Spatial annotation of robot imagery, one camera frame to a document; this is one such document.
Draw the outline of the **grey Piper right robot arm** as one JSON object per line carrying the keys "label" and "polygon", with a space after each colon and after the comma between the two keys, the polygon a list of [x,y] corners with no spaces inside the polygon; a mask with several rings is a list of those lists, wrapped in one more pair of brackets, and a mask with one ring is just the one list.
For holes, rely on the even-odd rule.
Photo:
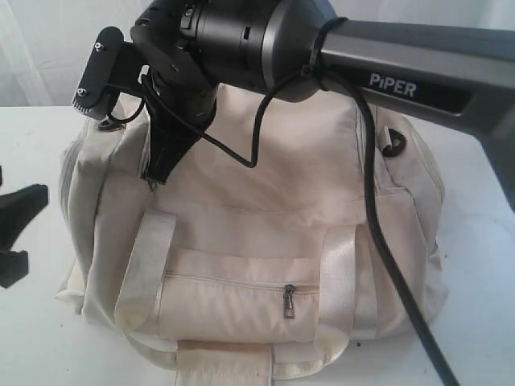
{"label": "grey Piper right robot arm", "polygon": [[154,1],[130,31],[158,90],[211,92],[228,84],[307,99],[343,92],[343,78],[375,105],[472,135],[514,200],[514,33],[355,21],[327,1]]}

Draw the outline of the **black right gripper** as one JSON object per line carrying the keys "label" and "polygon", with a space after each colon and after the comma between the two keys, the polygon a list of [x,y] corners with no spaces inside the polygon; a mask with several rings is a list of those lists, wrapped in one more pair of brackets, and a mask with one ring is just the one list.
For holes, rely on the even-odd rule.
{"label": "black right gripper", "polygon": [[168,82],[157,72],[144,76],[150,129],[142,148],[139,174],[148,183],[164,185],[181,159],[199,140],[219,146],[207,134],[216,116],[220,83],[202,86]]}

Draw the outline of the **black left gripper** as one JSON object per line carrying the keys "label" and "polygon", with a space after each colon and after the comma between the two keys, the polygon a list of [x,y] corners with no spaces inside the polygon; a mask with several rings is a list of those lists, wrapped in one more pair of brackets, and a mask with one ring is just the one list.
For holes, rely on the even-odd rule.
{"label": "black left gripper", "polygon": [[34,184],[1,196],[1,287],[7,289],[28,274],[25,252],[12,248],[26,226],[48,205],[46,185]]}

